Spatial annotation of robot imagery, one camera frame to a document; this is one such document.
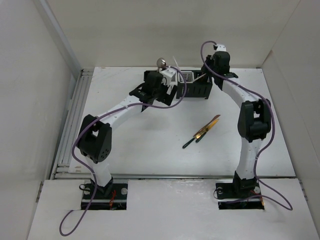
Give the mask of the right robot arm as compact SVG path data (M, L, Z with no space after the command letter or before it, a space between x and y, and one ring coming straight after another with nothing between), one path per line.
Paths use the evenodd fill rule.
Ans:
M237 104L240 109L237 130L241 137L239 164L235 170L232 193L243 197L250 191L247 181L255 181L254 166L263 140L271 131L272 112L269 99L246 89L231 80L236 74L230 72L230 54L217 51L207 55L201 68L203 73L214 78L214 83Z

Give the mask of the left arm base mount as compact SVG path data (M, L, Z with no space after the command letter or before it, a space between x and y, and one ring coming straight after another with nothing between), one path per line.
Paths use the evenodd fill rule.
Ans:
M128 183L111 181L105 186L97 186L97 190L90 202L94 190L95 183L93 180L90 183L81 184L79 189L82 191L81 209L85 210L90 203L88 210L126 210L127 209L127 196L128 196Z

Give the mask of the gold knife green handle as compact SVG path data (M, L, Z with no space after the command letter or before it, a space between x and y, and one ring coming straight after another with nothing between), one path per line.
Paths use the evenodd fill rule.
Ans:
M187 148L193 141L196 141L196 135L202 130L200 129L188 142L186 142L183 146L182 149Z

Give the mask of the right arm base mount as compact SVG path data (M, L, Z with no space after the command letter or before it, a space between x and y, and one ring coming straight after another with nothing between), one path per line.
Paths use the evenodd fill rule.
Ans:
M257 178L240 179L237 173L232 181L218 180L215 183L219 210L264 210Z

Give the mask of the silver spoon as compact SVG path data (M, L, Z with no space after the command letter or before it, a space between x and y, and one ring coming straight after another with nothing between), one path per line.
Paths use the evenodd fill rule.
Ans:
M167 68L167 63L166 60L163 57L160 57L157 61L156 61L156 66L157 66L157 72L161 72L163 70L165 70Z

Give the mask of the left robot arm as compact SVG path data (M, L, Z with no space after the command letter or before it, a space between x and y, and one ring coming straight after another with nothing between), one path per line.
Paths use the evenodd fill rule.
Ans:
M94 192L100 198L107 198L112 192L113 178L106 159L112 150L113 132L129 118L153 108L155 101L163 103L163 109L173 108L172 101L178 89L173 84L176 78L174 68L148 71L143 83L130 91L118 105L97 116L88 114L82 120L73 148L79 149L85 157L83 165L91 172Z

